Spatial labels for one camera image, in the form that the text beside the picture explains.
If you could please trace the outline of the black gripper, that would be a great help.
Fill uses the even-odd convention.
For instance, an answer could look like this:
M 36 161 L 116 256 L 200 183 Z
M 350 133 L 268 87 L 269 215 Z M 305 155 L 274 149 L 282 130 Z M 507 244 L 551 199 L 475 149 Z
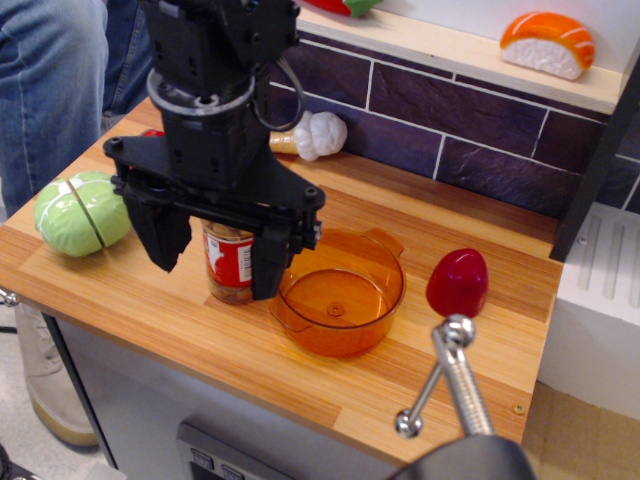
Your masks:
M 199 95 L 153 71 L 147 87 L 165 136 L 115 137 L 104 152 L 148 257 L 171 272 L 191 241 L 191 216 L 247 230 L 255 234 L 253 299 L 275 297 L 289 249 L 312 249 L 321 238 L 324 195 L 271 152 L 261 84 L 249 75 Z

